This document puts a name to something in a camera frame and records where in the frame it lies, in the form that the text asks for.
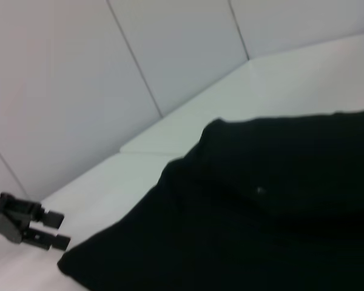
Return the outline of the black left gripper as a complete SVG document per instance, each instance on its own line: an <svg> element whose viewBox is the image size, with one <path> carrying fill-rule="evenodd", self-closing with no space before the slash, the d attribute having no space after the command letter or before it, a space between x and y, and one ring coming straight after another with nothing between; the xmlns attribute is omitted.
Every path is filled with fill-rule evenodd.
<svg viewBox="0 0 364 291"><path fill-rule="evenodd" d="M64 252L70 237L30 229L32 221L59 229L63 220L62 213L46 211L38 202L19 199L9 193L0 194L0 235L12 243L23 242L44 250L52 247Z"/></svg>

